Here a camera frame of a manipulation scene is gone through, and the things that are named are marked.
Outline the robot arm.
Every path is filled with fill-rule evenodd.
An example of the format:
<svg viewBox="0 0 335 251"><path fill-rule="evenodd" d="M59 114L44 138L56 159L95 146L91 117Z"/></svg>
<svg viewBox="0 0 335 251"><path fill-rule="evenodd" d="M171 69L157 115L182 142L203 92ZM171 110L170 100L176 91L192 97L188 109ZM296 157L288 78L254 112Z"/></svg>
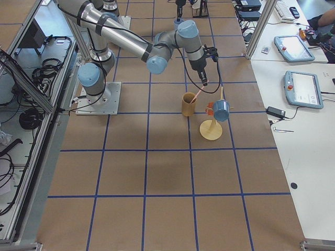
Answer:
<svg viewBox="0 0 335 251"><path fill-rule="evenodd" d="M174 49L183 48L193 70L204 86L208 80L203 46L196 23L186 20L172 31L162 32L150 43L95 8L90 1L58 1L59 8L80 27L85 27L102 38L140 58L152 74L161 74L168 65Z"/></svg>

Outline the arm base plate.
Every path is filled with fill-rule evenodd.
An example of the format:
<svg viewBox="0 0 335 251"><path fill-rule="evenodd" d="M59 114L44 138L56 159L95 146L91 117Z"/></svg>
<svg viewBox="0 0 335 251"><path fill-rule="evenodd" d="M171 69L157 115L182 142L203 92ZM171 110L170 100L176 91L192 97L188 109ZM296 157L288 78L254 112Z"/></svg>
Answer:
<svg viewBox="0 0 335 251"><path fill-rule="evenodd" d="M85 98L78 100L78 109L75 113L79 116L117 115L121 85L121 82L107 82L102 97L87 95L82 87L81 96Z"/></svg>

